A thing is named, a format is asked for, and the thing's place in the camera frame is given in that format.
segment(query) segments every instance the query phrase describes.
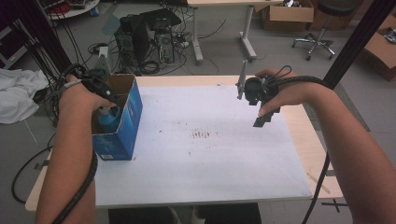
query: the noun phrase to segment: table leg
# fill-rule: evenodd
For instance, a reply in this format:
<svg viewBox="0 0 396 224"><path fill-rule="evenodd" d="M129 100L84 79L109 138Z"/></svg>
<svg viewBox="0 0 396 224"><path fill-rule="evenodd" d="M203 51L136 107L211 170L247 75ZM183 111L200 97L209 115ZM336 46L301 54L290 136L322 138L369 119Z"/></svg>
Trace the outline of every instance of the table leg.
<svg viewBox="0 0 396 224"><path fill-rule="evenodd" d="M241 35L242 43L244 44L245 48L247 49L248 59L252 61L253 59L257 58L256 52L254 51L253 47L251 47L250 42L248 41L248 30L250 28L251 17L253 15L254 6L248 6L247 8L247 20L245 24L245 31L239 32Z"/></svg>
<svg viewBox="0 0 396 224"><path fill-rule="evenodd" d="M193 32L192 32L192 46L194 47L195 60L199 64L204 60L202 56L201 47L198 42L198 20L197 20L197 10L198 7L193 9Z"/></svg>

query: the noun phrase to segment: forearm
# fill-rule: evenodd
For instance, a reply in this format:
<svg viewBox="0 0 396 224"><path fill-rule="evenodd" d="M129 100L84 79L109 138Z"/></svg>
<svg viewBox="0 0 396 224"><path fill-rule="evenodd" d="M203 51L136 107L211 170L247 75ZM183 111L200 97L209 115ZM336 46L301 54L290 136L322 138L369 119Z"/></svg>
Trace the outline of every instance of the forearm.
<svg viewBox="0 0 396 224"><path fill-rule="evenodd" d="M318 94L313 94L310 104L318 115L332 166L355 220L395 218L390 216L390 208L396 207L395 198L390 197L396 189L394 167L338 96L316 88Z"/></svg>
<svg viewBox="0 0 396 224"><path fill-rule="evenodd" d="M61 111L56 141L37 207L37 223L51 223L75 196L87 177L92 161L91 116L90 105L76 105ZM81 204L85 204L87 209L94 207L93 182L78 206ZM74 221L84 219L80 214L76 216L73 211L68 218Z"/></svg>

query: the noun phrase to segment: white cloth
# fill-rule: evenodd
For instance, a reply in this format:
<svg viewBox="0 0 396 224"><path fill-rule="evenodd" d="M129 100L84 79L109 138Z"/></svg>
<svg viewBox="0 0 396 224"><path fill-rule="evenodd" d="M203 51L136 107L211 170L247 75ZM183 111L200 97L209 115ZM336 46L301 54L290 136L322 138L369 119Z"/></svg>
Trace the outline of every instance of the white cloth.
<svg viewBox="0 0 396 224"><path fill-rule="evenodd" d="M43 72L0 69L0 123L14 123L33 115L39 106L35 92L48 86Z"/></svg>

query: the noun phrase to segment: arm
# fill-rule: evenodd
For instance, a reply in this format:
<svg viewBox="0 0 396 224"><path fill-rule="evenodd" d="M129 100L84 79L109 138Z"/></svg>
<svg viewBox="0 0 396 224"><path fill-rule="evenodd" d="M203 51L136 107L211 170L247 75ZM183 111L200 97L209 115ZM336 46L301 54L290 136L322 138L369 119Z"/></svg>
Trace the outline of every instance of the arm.
<svg viewBox="0 0 396 224"><path fill-rule="evenodd" d="M36 223L51 223L64 210L85 180L92 160L92 111L113 106L77 84L64 91L55 145L38 200ZM90 184L64 223L94 223L95 190Z"/></svg>
<svg viewBox="0 0 396 224"><path fill-rule="evenodd" d="M263 70L256 76L274 75ZM396 171L385 152L347 110L335 92L315 83L281 86L259 116L282 105L308 103L318 115L337 180L358 223L396 221Z"/></svg>

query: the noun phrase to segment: computer tower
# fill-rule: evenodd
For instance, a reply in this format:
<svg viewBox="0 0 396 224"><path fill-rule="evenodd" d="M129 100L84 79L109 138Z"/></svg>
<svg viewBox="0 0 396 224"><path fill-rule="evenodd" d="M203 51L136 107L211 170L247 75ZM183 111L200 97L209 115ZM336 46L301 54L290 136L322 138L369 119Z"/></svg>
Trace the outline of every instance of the computer tower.
<svg viewBox="0 0 396 224"><path fill-rule="evenodd" d="M149 50L149 35L142 16L131 15L120 19L120 27L114 33L122 63L140 66Z"/></svg>
<svg viewBox="0 0 396 224"><path fill-rule="evenodd" d="M149 12L140 13L143 16L145 22L151 31L161 30L161 27L158 27L159 22L166 19L167 26L175 26L181 24L181 19L175 15L175 13L167 8L162 8L158 10L153 10Z"/></svg>
<svg viewBox="0 0 396 224"><path fill-rule="evenodd" d="M173 46L173 37L170 30L157 31L155 40L158 46L161 63L174 63L175 53Z"/></svg>

